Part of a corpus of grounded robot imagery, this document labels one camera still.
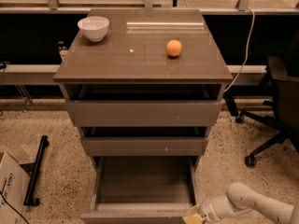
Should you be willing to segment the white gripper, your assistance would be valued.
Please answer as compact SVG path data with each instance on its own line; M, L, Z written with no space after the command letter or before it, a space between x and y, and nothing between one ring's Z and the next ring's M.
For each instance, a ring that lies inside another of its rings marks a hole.
M238 217L241 209L226 194L207 198L188 210L182 217L185 224L216 223L227 217Z

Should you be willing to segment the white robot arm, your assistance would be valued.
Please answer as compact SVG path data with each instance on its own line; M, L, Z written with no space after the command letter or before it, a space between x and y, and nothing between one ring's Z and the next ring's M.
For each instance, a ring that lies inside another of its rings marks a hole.
M283 203L239 182L230 184L224 194L201 201L182 219L186 224L213 224L227 217L247 218L255 213L275 224L299 224L299 203L295 206Z

